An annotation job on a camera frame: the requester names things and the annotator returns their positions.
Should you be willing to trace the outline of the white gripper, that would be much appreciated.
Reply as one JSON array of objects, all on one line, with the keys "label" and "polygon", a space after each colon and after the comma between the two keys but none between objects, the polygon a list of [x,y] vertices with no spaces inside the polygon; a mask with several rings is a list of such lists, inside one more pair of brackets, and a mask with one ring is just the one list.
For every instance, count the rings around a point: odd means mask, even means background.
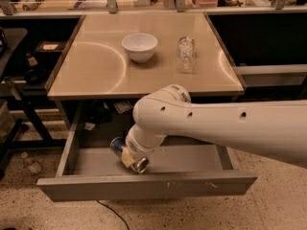
[{"label": "white gripper", "polygon": [[150,137],[142,137],[137,140],[132,134],[129,134],[126,137],[126,145],[127,147],[124,147],[122,151],[121,161],[129,168],[136,161],[152,153],[157,147],[157,140]]}]

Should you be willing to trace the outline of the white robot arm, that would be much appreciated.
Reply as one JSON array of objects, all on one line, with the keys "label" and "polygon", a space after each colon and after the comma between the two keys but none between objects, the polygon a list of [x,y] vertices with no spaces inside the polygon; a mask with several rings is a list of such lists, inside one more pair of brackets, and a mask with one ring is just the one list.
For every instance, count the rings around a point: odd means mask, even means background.
[{"label": "white robot arm", "polygon": [[184,136],[268,157],[307,165],[307,101],[192,103],[172,84],[135,104],[134,125],[121,160],[126,167],[154,152],[168,136]]}]

